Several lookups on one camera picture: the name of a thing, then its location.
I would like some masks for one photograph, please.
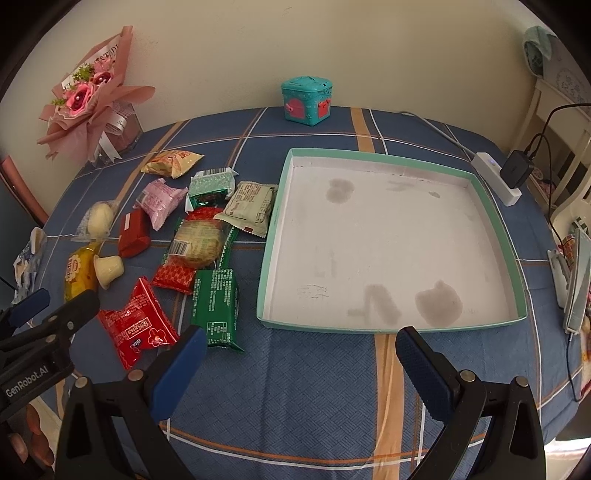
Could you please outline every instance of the cream wall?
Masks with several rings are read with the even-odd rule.
[[[127,83],[153,85],[144,129],[280,105],[280,83],[312,74],[333,104],[411,110],[508,148],[534,79],[518,0],[82,0],[37,45],[0,103],[0,150],[51,211],[76,174],[35,144],[50,89],[89,47],[135,27]]]

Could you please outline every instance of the blue gripper pad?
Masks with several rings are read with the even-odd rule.
[[[207,352],[205,330],[191,325],[177,344],[162,355],[175,354],[160,380],[151,387],[150,414],[154,421],[169,419]]]
[[[440,353],[432,350],[430,353],[441,356],[451,366]],[[396,335],[396,355],[431,417],[447,423],[453,415],[453,393],[427,354],[405,329]]]
[[[49,292],[40,288],[31,293],[26,299],[21,300],[11,308],[8,323],[14,328],[19,328],[25,322],[31,320],[37,313],[49,306]]]

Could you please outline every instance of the pink snack package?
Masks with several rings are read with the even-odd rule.
[[[156,179],[146,185],[135,204],[148,214],[152,227],[158,231],[187,192],[187,188],[174,189],[164,179]]]

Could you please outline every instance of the red snack package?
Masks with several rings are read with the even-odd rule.
[[[178,340],[146,277],[138,279],[123,310],[100,310],[98,317],[126,370],[135,365],[142,350],[174,345]]]
[[[121,219],[119,229],[119,256],[134,257],[150,246],[150,219],[137,208]]]
[[[195,269],[182,265],[160,265],[152,279],[152,285],[171,288],[185,295],[193,294]]]

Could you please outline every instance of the table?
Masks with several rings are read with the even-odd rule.
[[[471,150],[486,151],[504,163],[493,142],[438,125]],[[182,187],[195,171],[223,166],[233,167],[238,179],[277,183],[287,151],[294,147],[374,151],[473,171],[457,147],[419,120],[359,108],[332,107],[331,117],[315,127],[287,122],[282,108],[273,107],[204,116],[146,132],[119,163],[84,168],[47,222],[48,244],[37,283],[49,290],[50,308],[62,302],[66,261],[80,246],[71,236],[86,209],[98,200],[121,199],[121,213],[101,255],[117,253],[121,214],[131,210],[138,193],[155,178],[139,173],[148,153],[182,148],[204,154],[191,172],[167,179],[173,187]],[[510,326],[424,337],[457,369],[469,368],[483,380],[527,377],[544,440],[549,442],[577,410],[568,386],[561,311],[546,260],[546,250],[554,248],[554,242],[526,188],[511,207],[492,195],[524,274],[528,318]],[[99,293],[103,308],[120,309],[137,278],[152,277],[182,213],[177,209],[159,232],[152,231],[150,249],[125,260],[125,274]],[[263,327],[255,305],[264,246],[263,239],[241,233],[230,261],[240,288],[238,342],[246,353],[210,350],[173,418],[161,425],[164,433],[196,478],[203,480],[406,478],[435,441],[441,424],[430,418],[396,361],[394,336]],[[190,321],[191,298],[155,290],[173,325],[182,330]],[[580,345],[575,341],[571,365],[578,375]],[[59,414],[77,376],[105,382],[125,374],[96,319],[76,335],[71,353],[76,372],[43,396]],[[151,359],[145,357],[140,366]],[[469,471],[485,428],[483,421],[475,431],[458,478]],[[129,445],[129,435],[121,435]],[[129,456],[141,470],[133,451]]]

